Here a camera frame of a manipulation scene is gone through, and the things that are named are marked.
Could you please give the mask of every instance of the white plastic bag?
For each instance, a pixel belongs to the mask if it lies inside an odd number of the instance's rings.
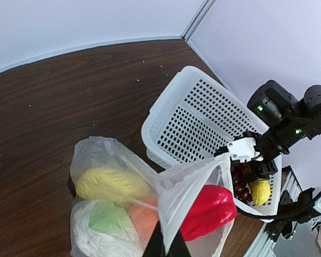
[[[228,155],[157,174],[117,140],[101,137],[76,145],[70,173],[82,197],[71,214],[73,257],[141,257],[158,216],[168,252],[205,184],[233,188]],[[187,242],[192,257],[219,256],[232,225]]]

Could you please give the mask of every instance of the yellow vegetable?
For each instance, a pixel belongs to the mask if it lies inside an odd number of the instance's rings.
[[[75,181],[76,193],[87,200],[103,199],[124,205],[127,198],[149,195],[149,184],[139,175],[116,169],[89,169]]]
[[[271,189],[267,180],[257,180],[250,183],[249,186],[255,205],[262,206],[269,200]]]

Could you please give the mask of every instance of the wood grain surface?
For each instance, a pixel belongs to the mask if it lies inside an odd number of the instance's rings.
[[[69,256],[78,141],[114,137],[160,170],[141,126],[187,65],[212,75],[182,40],[92,48],[0,74],[0,256]],[[238,216],[223,256],[242,256],[260,226]]]

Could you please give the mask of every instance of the red pepper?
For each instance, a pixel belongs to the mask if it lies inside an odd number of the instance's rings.
[[[183,239],[192,241],[214,232],[232,221],[236,214],[231,191],[222,186],[205,185],[182,223]]]

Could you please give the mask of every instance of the bunch of grapes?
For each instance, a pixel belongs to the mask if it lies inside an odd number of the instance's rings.
[[[234,197],[244,203],[252,202],[250,189],[246,187],[246,184],[242,183],[244,177],[251,173],[249,165],[244,163],[235,164],[231,168],[231,173],[234,187]]]

